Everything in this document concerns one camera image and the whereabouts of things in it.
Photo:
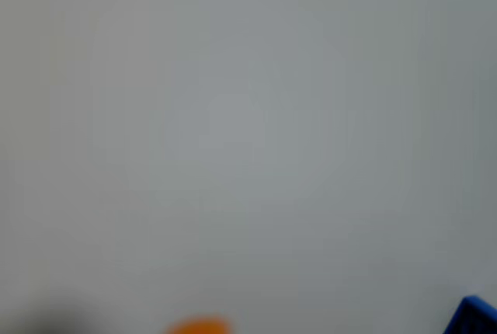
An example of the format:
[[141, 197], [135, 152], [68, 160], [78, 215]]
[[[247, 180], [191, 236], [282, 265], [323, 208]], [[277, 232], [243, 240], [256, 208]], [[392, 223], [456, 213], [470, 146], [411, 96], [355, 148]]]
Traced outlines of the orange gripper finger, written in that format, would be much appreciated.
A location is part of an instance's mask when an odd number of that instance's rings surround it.
[[173, 323], [165, 334], [231, 334], [233, 329], [228, 320], [217, 316], [196, 316]]

